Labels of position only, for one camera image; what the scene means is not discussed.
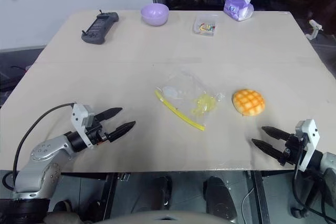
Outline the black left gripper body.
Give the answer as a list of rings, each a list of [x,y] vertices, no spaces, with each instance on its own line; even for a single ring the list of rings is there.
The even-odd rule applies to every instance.
[[[115,137],[111,133],[104,132],[102,124],[96,119],[93,120],[91,126],[86,127],[86,136],[93,146],[105,141],[111,143],[115,141]]]

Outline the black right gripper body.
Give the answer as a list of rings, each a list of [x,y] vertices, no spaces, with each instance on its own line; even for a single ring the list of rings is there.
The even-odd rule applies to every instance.
[[[283,151],[279,163],[284,166],[286,163],[291,165],[297,164],[298,156],[300,155],[300,149],[306,147],[308,143],[307,133],[303,133],[300,137],[294,134],[290,134],[285,143],[285,150]]]

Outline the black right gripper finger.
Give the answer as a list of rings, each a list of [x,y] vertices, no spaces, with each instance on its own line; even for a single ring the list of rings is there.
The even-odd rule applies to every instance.
[[[257,140],[252,138],[251,141],[254,143],[255,146],[257,146],[262,152],[265,154],[271,156],[272,158],[276,160],[280,160],[282,157],[282,152],[273,148],[272,145],[268,144],[265,141]]]
[[[290,134],[272,126],[262,126],[261,129],[270,137],[277,140],[281,139],[287,141],[290,137]]]

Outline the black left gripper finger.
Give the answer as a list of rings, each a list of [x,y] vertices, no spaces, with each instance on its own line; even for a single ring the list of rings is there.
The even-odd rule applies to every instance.
[[[122,111],[122,108],[110,108],[103,112],[100,112],[99,114],[96,114],[94,117],[95,122],[100,123],[105,120],[109,120],[116,116],[120,111]]]
[[[136,121],[127,122],[117,127],[112,133],[107,134],[107,140],[114,142],[115,140],[126,135],[136,124]]]

